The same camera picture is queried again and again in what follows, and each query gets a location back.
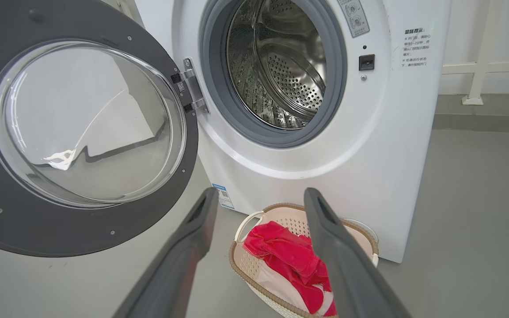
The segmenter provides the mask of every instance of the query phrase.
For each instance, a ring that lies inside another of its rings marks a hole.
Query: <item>red towel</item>
[[[310,314],[315,314],[323,305],[323,292],[313,286],[323,285],[331,292],[325,263],[311,248],[311,239],[292,234],[287,227],[274,221],[255,226],[247,235],[243,248],[256,258],[284,276],[299,292]],[[326,316],[337,314],[335,302]]]

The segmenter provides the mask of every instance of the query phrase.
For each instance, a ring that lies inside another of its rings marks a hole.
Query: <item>white wall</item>
[[[489,0],[453,0],[445,64],[475,62]],[[509,60],[509,0],[504,0],[491,62]],[[442,75],[439,93],[467,94],[472,74]],[[482,93],[509,93],[509,73],[487,74]]]

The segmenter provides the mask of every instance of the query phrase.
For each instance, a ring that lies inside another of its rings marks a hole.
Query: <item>door hinge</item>
[[[180,93],[184,91],[183,82],[186,81],[188,83],[192,103],[184,105],[184,110],[187,113],[188,111],[201,109],[203,113],[209,114],[208,105],[205,103],[204,94],[201,92],[200,83],[198,83],[198,77],[196,77],[196,71],[194,70],[191,58],[184,59],[184,67],[186,67],[185,71],[171,76],[172,82],[178,84]]]

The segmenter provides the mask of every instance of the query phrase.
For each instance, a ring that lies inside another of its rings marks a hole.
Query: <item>laundry basket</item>
[[[229,262],[231,263],[233,270],[247,282],[247,285],[258,297],[260,297],[268,304],[268,306],[271,306],[272,309],[276,310],[283,317],[319,317],[289,304],[285,300],[282,300],[264,289],[255,281],[260,270],[260,262],[263,262],[263,260],[252,256],[243,248],[243,242],[246,238],[246,234],[241,237],[241,233],[247,223],[255,217],[260,217],[260,220],[256,223],[256,225],[274,221],[282,226],[288,227],[289,230],[296,235],[303,234],[306,237],[311,237],[309,234],[308,220],[302,206],[289,203],[271,205],[263,211],[249,215],[239,226],[237,233],[235,234],[235,240],[231,245],[231,251],[229,252]],[[373,235],[355,223],[347,220],[341,221],[343,222],[343,225],[345,225],[347,231],[357,240],[366,255],[370,256],[370,260],[373,262],[374,266],[376,266],[378,264],[378,244],[376,243]]]

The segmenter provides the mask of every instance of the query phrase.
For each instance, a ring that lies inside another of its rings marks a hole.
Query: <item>sticker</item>
[[[235,209],[233,207],[233,202],[231,202],[231,198],[229,197],[229,193],[227,192],[227,189],[225,189],[222,185],[216,185],[215,183],[212,183],[213,187],[218,189],[220,192],[220,204],[222,207]]]
[[[356,38],[370,31],[364,10],[359,0],[337,0],[343,8],[343,14],[351,30],[351,36]]]
[[[431,32],[425,28],[404,30],[402,67],[425,67],[431,62]]]

